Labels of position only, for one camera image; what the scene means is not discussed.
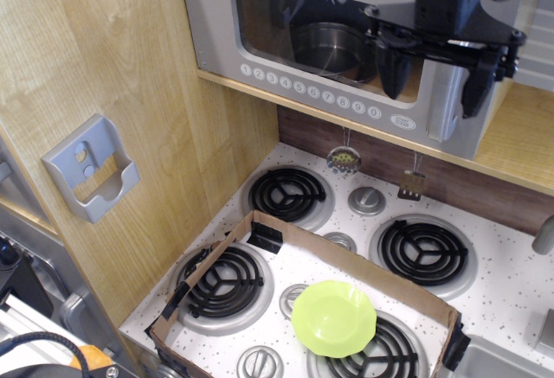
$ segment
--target gray faucet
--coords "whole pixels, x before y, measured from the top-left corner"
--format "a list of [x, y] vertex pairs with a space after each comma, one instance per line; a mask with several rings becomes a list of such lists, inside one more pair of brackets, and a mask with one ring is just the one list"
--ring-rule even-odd
[[[552, 251], [554, 248], [554, 215], [543, 223], [531, 246], [535, 253], [543, 255]], [[552, 309], [546, 315], [535, 349], [547, 356], [554, 357], [554, 311]]]
[[554, 215], [543, 223], [531, 246], [535, 253], [543, 255], [552, 251], [554, 248]]

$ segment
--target microwave window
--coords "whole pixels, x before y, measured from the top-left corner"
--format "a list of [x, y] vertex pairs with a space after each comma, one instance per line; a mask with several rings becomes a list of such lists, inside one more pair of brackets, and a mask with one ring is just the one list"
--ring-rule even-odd
[[[242, 46], [251, 54], [386, 97], [375, 42], [365, 36], [367, 3], [354, 0], [236, 0]], [[417, 100], [422, 61], [412, 60], [398, 101]]]

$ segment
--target brown backsplash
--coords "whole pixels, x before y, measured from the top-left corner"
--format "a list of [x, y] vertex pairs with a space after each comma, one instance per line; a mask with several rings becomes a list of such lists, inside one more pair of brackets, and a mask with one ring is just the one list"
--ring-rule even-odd
[[[339, 125], [278, 108], [280, 141], [326, 157], [343, 143]], [[353, 131], [350, 146], [362, 155], [363, 173], [399, 185], [405, 170], [414, 166], [414, 152]], [[445, 202], [502, 225], [535, 235], [551, 216], [554, 197], [483, 175], [474, 170], [425, 156], [420, 168], [425, 174], [425, 196]]]

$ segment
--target plastic plate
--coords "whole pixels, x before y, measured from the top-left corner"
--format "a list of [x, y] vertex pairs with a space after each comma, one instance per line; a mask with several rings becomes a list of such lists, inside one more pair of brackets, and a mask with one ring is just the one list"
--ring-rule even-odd
[[377, 314], [359, 289], [328, 280], [298, 296], [291, 322], [296, 337], [314, 354], [343, 358], [364, 349], [375, 336]]

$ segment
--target orange object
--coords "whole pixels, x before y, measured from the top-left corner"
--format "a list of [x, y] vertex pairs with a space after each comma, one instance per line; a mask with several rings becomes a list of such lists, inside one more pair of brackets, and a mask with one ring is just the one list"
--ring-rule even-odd
[[[79, 347], [85, 359], [87, 360], [88, 369], [91, 371], [97, 368], [104, 368], [113, 364], [112, 358], [102, 352], [93, 345], [85, 345]], [[81, 364], [76, 356], [69, 363], [70, 367], [81, 369]]]

